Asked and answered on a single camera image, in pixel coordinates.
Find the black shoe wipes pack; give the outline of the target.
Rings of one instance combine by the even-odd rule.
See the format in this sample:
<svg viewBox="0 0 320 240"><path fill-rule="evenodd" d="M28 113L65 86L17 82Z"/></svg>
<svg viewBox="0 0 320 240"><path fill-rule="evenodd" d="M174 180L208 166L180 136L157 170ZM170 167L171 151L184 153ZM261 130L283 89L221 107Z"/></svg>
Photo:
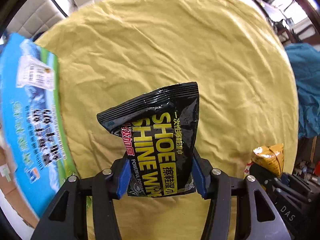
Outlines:
<svg viewBox="0 0 320 240"><path fill-rule="evenodd" d="M123 141L131 170L128 196L195 192L191 171L199 106L198 85L188 82L156 89L97 114L99 124Z"/></svg>

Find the white padded chair left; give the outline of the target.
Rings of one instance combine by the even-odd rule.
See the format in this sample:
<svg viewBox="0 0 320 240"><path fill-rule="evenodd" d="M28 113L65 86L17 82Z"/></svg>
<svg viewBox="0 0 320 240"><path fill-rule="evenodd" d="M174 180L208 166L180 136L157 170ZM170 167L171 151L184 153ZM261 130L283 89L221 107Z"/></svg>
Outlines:
<svg viewBox="0 0 320 240"><path fill-rule="evenodd" d="M5 32L33 38L38 33L49 30L66 17L67 15L56 0L27 0L16 12Z"/></svg>

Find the yellow snack bag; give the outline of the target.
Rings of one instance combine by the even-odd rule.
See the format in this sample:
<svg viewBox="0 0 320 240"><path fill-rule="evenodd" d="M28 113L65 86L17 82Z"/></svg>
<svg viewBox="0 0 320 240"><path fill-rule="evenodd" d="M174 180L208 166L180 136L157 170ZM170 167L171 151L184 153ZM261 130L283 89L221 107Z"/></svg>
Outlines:
<svg viewBox="0 0 320 240"><path fill-rule="evenodd" d="M259 146L253 150L251 159L279 178L284 170L284 144Z"/></svg>

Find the yellow tablecloth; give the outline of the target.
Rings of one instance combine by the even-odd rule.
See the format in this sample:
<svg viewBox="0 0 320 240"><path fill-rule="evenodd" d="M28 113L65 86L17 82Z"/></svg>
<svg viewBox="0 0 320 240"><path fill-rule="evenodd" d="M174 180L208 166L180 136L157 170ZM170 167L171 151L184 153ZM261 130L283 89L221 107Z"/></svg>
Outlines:
<svg viewBox="0 0 320 240"><path fill-rule="evenodd" d="M68 146L82 178L124 154L97 114L157 88L195 81L196 149L242 178L259 146L284 145L292 172L298 96L287 54L254 7L239 0L104 0L37 41L59 59L59 98Z"/></svg>

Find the teal blanket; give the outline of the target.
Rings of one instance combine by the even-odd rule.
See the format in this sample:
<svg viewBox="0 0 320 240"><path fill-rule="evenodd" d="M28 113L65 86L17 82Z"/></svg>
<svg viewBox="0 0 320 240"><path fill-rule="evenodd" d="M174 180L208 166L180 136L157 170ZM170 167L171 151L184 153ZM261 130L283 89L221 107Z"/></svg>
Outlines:
<svg viewBox="0 0 320 240"><path fill-rule="evenodd" d="M307 43L285 46L297 86L298 138L319 135L319 51Z"/></svg>

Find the cardboard box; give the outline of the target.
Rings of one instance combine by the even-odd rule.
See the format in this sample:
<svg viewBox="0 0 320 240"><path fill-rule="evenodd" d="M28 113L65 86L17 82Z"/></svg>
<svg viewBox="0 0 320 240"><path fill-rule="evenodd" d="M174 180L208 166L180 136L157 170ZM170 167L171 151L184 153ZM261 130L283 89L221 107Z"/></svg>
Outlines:
<svg viewBox="0 0 320 240"><path fill-rule="evenodd" d="M11 34L1 51L1 190L31 227L76 174L58 84L57 56Z"/></svg>

